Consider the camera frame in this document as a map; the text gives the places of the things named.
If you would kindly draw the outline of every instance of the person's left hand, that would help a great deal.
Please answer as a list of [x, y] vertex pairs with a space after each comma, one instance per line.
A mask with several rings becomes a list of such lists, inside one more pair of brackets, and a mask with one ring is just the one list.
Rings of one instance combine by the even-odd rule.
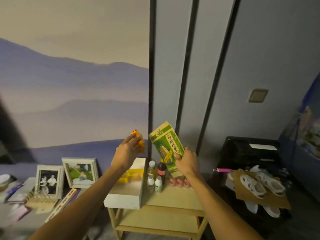
[[137, 143], [139, 140], [141, 136], [136, 137], [136, 134], [128, 136], [115, 150], [111, 167], [126, 172], [141, 152], [141, 146]]

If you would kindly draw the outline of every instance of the forearm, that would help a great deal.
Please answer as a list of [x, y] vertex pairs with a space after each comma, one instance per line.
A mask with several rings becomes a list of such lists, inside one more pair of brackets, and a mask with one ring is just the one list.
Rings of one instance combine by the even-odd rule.
[[40, 227], [30, 240], [82, 239], [110, 189], [125, 170], [110, 167], [93, 185], [57, 216]]
[[217, 240], [263, 239], [207, 185], [201, 176], [192, 176], [188, 180], [202, 204], [206, 218]]

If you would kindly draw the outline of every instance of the printer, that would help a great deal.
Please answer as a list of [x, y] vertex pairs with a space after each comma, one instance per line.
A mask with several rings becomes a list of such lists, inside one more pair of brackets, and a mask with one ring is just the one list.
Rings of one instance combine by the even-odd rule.
[[236, 170], [279, 163], [279, 147], [277, 140], [229, 136], [221, 149], [217, 168]]

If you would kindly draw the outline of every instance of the white picture frame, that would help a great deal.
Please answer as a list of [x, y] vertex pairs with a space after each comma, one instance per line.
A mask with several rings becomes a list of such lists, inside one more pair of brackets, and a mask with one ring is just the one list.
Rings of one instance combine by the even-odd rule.
[[63, 166], [37, 166], [36, 182], [34, 188], [35, 194], [45, 194], [52, 200], [61, 199], [63, 193], [63, 183]]
[[87, 189], [99, 178], [95, 158], [62, 157], [62, 164], [70, 188]]

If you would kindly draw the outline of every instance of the white bottle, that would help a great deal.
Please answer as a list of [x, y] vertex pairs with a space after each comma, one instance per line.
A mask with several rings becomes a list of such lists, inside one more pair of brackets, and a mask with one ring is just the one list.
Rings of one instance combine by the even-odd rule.
[[155, 181], [154, 191], [155, 191], [156, 193], [161, 193], [161, 192], [162, 192], [162, 180], [161, 180], [161, 176], [157, 176], [157, 180]]
[[149, 174], [148, 176], [148, 191], [153, 192], [155, 188], [155, 180], [153, 179], [153, 175]]

